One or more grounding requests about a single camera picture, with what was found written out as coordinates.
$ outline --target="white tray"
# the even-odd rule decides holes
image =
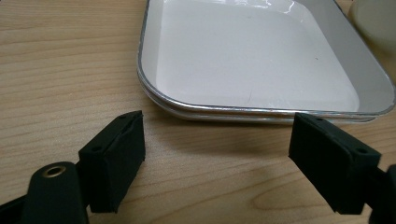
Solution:
[[[138,75],[184,119],[367,121],[394,88],[332,0],[148,1]]]

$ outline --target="metal screw hole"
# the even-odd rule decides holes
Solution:
[[[43,176],[46,178],[53,178],[61,175],[64,171],[66,171],[66,167],[64,166],[53,166],[44,171]]]

